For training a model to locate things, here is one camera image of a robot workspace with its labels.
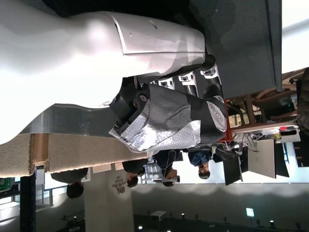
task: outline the white wall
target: white wall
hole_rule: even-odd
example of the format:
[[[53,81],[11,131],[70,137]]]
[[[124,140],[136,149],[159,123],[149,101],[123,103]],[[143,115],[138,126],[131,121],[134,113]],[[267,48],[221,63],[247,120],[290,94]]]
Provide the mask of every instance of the white wall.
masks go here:
[[[309,229],[309,184],[177,184],[172,188],[160,184],[138,185],[132,189],[134,214],[147,211],[172,212],[175,218],[199,219],[223,223],[223,217],[232,224],[250,226],[246,208],[254,209],[261,225],[295,230],[299,222]]]
[[[126,172],[113,170],[91,174],[84,183],[87,232],[133,232],[131,189],[126,186]],[[125,192],[119,193],[118,186]]]

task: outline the screw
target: screw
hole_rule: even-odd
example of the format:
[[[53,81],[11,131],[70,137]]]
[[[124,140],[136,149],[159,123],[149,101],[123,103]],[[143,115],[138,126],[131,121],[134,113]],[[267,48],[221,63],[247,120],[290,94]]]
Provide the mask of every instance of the screw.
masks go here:
[[[144,101],[144,102],[147,101],[147,98],[146,98],[144,95],[140,95],[140,99],[141,99],[142,101]]]

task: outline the green object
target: green object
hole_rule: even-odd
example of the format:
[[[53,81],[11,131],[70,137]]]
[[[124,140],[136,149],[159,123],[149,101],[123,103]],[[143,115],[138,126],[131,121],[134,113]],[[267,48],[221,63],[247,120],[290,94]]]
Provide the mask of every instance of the green object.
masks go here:
[[[0,191],[7,191],[10,190],[12,187],[11,185],[11,178],[0,178]]]

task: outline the black jacket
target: black jacket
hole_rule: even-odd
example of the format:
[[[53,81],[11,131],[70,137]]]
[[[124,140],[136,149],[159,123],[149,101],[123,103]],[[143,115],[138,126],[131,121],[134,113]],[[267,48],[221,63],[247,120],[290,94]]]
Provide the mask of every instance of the black jacket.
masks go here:
[[[156,160],[157,165],[162,169],[162,174],[166,169],[166,173],[169,173],[168,170],[173,166],[171,163],[174,161],[181,161],[183,159],[180,150],[164,150],[159,151],[157,154],[153,155],[153,158]]]
[[[143,166],[147,164],[147,159],[136,159],[122,162],[122,166],[127,173],[137,174],[143,169]]]
[[[87,175],[87,172],[88,168],[82,168],[60,173],[52,173],[51,177],[62,183],[74,184],[83,179]]]

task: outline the dark hair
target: dark hair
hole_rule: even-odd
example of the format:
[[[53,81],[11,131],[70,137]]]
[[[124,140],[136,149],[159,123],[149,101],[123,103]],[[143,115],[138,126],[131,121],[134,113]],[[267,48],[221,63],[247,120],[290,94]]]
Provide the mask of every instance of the dark hair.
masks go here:
[[[210,171],[204,172],[204,173],[198,173],[199,178],[207,180],[210,177],[211,173]]]
[[[146,172],[146,169],[143,167],[142,170],[140,170],[138,173],[137,173],[137,176],[143,176]]]
[[[173,187],[174,186],[174,183],[173,182],[170,182],[170,181],[167,181],[167,182],[163,182],[163,185],[165,187]]]
[[[137,178],[137,176],[133,177],[131,180],[127,180],[127,186],[129,188],[135,187],[138,183],[139,179]]]
[[[71,199],[80,197],[83,192],[84,187],[78,182],[67,186],[67,196]]]

